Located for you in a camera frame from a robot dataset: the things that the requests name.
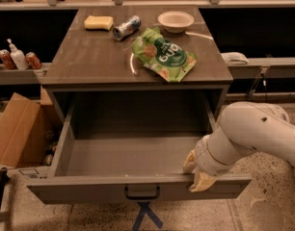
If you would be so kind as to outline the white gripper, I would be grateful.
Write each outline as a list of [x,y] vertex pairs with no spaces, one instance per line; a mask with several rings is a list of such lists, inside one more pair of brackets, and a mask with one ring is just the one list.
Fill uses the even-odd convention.
[[184,161],[184,173],[192,173],[197,165],[200,169],[195,172],[194,183],[189,187],[191,193],[206,191],[217,181],[214,176],[223,175],[231,169],[231,166],[219,163],[213,158],[208,149],[208,139],[209,136],[202,137],[195,150],[191,150]]

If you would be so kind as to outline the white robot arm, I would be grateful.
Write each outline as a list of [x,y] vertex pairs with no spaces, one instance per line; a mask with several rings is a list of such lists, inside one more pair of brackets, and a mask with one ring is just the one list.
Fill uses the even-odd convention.
[[192,193],[209,189],[242,158],[256,152],[278,157],[295,167],[295,125],[280,106],[235,102],[221,112],[216,129],[198,140],[183,171],[193,172]]

